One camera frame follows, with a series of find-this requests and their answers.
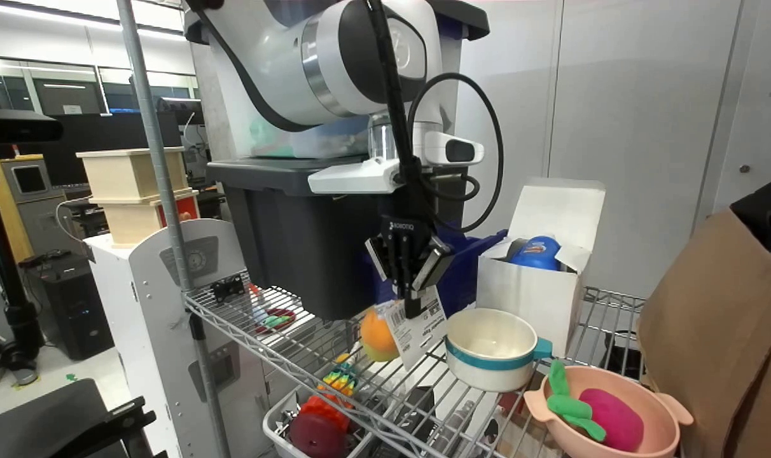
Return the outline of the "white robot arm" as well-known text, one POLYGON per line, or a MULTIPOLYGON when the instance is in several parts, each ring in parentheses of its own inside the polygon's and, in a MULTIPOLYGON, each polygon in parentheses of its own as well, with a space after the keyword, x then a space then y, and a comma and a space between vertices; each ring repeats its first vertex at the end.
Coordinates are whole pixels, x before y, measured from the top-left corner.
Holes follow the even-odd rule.
POLYGON ((422 310, 486 156, 444 86, 486 33, 464 0, 187 0, 210 172, 257 285, 326 321, 422 310))

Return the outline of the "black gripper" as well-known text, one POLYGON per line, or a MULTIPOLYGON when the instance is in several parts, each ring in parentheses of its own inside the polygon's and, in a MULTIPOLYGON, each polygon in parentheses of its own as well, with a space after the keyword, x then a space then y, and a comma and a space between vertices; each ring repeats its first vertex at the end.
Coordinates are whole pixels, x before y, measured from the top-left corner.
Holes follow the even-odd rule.
POLYGON ((413 219, 390 219, 383 234, 365 243, 365 249, 379 281, 406 301, 411 318, 420 313, 422 290, 432 289, 453 262, 453 247, 413 219))

